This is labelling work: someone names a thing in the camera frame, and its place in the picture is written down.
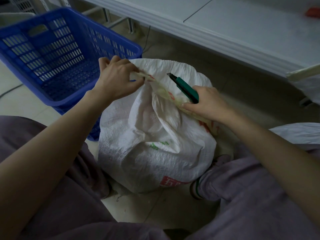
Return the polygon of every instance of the purple pants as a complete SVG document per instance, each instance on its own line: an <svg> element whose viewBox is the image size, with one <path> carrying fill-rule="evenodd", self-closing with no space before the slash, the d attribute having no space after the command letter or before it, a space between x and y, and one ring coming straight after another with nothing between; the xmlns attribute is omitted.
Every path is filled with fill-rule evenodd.
<svg viewBox="0 0 320 240"><path fill-rule="evenodd" d="M0 116L0 162L45 128L30 119ZM320 145L301 146L320 156ZM320 239L318 228L244 146L234 158L201 177L200 195L212 201L224 199L228 205L188 240ZM84 143L18 239L169 239L157 227L116 222L100 201L108 194L106 179Z"/></svg>

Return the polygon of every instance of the tiled floor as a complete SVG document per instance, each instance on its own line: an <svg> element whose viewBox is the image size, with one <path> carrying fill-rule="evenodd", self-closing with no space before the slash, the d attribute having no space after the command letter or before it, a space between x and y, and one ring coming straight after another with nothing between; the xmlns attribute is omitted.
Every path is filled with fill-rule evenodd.
<svg viewBox="0 0 320 240"><path fill-rule="evenodd" d="M127 36L144 47L146 37ZM164 34L150 32L143 57L176 60L194 66L211 80L230 104L265 128L319 121L319 107L300 108L298 101L303 95L289 84ZM0 94L20 84L2 63L0 71ZM0 114L28 117L44 125L50 125L60 117L25 86L0 99ZM217 141L217 154L231 153L237 138L222 127ZM87 143L90 151L97 155L98 143ZM117 221L147 222L162 228L184 228L191 232L209 222L216 210L214 202L191 198L188 185L142 195L120 197L114 194L103 203Z"/></svg>

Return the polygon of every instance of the white table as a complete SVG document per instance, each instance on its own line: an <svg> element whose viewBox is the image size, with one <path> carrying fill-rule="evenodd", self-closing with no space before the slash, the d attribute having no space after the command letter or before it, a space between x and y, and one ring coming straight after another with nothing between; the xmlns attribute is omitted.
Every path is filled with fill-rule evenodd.
<svg viewBox="0 0 320 240"><path fill-rule="evenodd" d="M320 0L86 0L281 77L320 63Z"/></svg>

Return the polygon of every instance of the forearm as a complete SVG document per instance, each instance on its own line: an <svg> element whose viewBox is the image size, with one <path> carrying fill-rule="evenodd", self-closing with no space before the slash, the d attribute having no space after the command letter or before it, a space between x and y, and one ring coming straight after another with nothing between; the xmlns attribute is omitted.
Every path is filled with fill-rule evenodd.
<svg viewBox="0 0 320 240"><path fill-rule="evenodd" d="M14 238L70 168L102 108L93 92L0 164L0 238Z"/></svg>
<svg viewBox="0 0 320 240"><path fill-rule="evenodd" d="M236 112L225 124L277 179L290 198L320 226L319 161Z"/></svg>

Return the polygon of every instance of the basket handle hole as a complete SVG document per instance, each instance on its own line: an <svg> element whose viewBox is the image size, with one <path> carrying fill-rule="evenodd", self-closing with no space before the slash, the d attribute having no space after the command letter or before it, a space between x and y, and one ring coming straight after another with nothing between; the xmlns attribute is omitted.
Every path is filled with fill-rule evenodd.
<svg viewBox="0 0 320 240"><path fill-rule="evenodd" d="M37 35L39 35L39 34L42 34L42 33L46 32L46 31L48 31L48 30L49 30L49 29L47 28L46 25L44 25L44 24L39 24L38 26L35 26L35 27L33 27L32 29L30 29L30 30L28 31L28 35L29 35L30 37L34 37L34 36L37 36Z"/></svg>

